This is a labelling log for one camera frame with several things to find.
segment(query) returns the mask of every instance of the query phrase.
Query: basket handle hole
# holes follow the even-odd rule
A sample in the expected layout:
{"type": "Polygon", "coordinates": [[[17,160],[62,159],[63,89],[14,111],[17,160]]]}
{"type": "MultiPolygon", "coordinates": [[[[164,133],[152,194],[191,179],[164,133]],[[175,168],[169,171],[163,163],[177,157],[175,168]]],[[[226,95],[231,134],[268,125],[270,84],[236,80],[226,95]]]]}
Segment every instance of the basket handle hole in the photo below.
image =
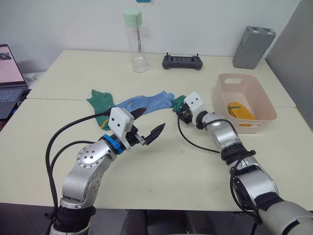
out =
{"type": "Polygon", "coordinates": [[[225,79],[225,83],[228,84],[240,84],[242,82],[241,78],[227,78],[225,79]]]}
{"type": "Polygon", "coordinates": [[[261,123],[240,123],[239,126],[241,127],[259,127],[261,126],[261,123]]]}

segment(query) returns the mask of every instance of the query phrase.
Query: floor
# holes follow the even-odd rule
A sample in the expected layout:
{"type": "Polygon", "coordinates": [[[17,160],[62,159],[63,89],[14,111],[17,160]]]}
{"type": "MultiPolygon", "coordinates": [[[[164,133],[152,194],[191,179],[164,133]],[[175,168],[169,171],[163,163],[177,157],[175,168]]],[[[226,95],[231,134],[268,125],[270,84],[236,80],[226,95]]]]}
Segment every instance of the floor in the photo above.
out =
{"type": "MultiPolygon", "coordinates": [[[[4,235],[43,235],[49,221],[44,217],[51,207],[0,203],[0,227],[4,235]]],[[[207,211],[218,235],[250,235],[253,219],[242,213],[207,211]]],[[[175,234],[179,223],[175,211],[148,211],[150,235],[175,234]]],[[[90,220],[89,235],[120,235],[126,210],[98,209],[90,220]]],[[[269,235],[261,225],[255,235],[269,235]]]]}

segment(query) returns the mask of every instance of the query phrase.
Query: blue ring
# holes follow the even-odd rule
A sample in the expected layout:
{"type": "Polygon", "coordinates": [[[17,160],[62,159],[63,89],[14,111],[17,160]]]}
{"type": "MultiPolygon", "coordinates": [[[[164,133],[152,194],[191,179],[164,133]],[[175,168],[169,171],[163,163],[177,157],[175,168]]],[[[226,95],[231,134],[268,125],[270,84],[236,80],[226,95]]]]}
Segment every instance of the blue ring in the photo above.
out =
{"type": "Polygon", "coordinates": [[[108,136],[107,134],[103,135],[104,139],[106,139],[107,141],[109,141],[113,147],[118,151],[119,154],[121,154],[123,152],[121,145],[116,142],[115,140],[113,140],[110,136],[108,136]]]}

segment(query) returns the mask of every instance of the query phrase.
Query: mint green bottle cap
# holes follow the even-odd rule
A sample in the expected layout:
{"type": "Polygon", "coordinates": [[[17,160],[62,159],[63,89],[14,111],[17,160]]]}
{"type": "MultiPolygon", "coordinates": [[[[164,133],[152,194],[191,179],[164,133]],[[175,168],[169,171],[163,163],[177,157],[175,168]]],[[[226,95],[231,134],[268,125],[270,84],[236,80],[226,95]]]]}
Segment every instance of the mint green bottle cap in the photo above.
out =
{"type": "Polygon", "coordinates": [[[138,27],[142,25],[141,11],[137,8],[127,8],[123,11],[124,21],[128,27],[138,27]]]}

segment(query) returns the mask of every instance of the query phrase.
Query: clear water bottle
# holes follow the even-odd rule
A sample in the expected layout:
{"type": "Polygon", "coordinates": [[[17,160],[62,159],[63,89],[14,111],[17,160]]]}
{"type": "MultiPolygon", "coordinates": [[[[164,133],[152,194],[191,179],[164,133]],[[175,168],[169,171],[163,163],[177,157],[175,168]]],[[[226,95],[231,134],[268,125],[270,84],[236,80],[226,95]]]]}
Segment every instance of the clear water bottle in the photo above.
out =
{"type": "Polygon", "coordinates": [[[123,12],[128,37],[131,62],[135,72],[144,72],[147,69],[143,43],[141,41],[142,17],[141,11],[128,8],[123,12]]]}

